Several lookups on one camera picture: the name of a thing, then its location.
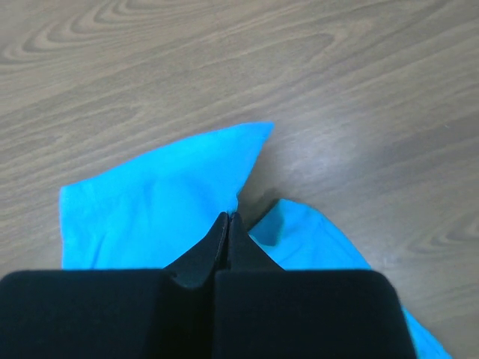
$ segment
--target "blue cloth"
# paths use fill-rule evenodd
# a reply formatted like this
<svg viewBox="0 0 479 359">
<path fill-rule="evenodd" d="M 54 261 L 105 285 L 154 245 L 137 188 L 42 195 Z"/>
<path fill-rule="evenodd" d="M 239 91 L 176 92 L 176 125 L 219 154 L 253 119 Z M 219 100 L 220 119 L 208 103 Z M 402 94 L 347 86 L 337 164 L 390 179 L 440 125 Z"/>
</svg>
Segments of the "blue cloth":
<svg viewBox="0 0 479 359">
<path fill-rule="evenodd" d="M 370 269 L 351 241 L 324 215 L 305 204 L 279 200 L 250 236 L 284 269 Z M 403 308 L 420 358 L 451 358 Z"/>
<path fill-rule="evenodd" d="M 151 151 L 60 193 L 64 269 L 167 266 L 237 208 L 271 123 L 247 123 Z M 285 269 L 369 269 L 318 211 L 280 200 L 251 230 Z M 420 358 L 450 358 L 404 310 Z"/>
</svg>

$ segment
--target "wood grain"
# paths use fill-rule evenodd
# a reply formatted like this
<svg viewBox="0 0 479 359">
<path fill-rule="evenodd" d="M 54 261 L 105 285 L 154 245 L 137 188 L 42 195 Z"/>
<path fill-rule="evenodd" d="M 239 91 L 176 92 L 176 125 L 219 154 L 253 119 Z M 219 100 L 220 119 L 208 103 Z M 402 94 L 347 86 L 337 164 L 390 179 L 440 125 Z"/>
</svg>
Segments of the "wood grain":
<svg viewBox="0 0 479 359">
<path fill-rule="evenodd" d="M 247 221 L 318 208 L 479 358 L 477 1 L 4 0 L 0 79 L 0 274 L 59 267 L 60 186 L 273 120 Z"/>
</svg>

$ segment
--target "wooden floor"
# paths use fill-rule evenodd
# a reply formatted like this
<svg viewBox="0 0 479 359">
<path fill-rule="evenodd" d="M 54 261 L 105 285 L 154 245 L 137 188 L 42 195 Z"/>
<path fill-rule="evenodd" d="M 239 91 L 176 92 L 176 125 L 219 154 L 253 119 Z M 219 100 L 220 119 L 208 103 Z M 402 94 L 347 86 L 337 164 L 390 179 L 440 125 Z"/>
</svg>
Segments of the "wooden floor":
<svg viewBox="0 0 479 359">
<path fill-rule="evenodd" d="M 479 358 L 477 0 L 3 0 L 0 76 L 0 275 L 59 267 L 60 186 L 273 120 L 248 222 L 311 204 Z"/>
</svg>

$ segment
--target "black object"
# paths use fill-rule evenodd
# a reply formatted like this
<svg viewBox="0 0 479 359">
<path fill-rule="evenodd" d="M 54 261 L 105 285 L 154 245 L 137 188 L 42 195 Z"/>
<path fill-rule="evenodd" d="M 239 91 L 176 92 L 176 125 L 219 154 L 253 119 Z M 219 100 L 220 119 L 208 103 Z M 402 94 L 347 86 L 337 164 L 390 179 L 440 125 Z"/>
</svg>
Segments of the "black object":
<svg viewBox="0 0 479 359">
<path fill-rule="evenodd" d="M 0 358 L 415 358 L 374 271 L 284 271 L 222 213 L 163 270 L 0 281 Z"/>
</svg>

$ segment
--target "fabric fold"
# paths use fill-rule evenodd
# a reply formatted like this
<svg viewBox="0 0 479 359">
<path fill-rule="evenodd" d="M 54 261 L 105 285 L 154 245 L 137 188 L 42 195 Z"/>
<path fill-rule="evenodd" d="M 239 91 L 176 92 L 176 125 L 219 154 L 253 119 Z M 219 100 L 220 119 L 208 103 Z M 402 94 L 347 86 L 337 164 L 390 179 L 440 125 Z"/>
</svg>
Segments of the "fabric fold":
<svg viewBox="0 0 479 359">
<path fill-rule="evenodd" d="M 317 210 L 291 200 L 279 202 L 250 236 L 284 269 L 371 269 L 352 242 Z M 451 358 L 403 307 L 419 358 Z"/>
<path fill-rule="evenodd" d="M 64 269 L 162 268 L 207 233 L 237 195 L 272 123 L 160 147 L 60 193 Z"/>
</svg>

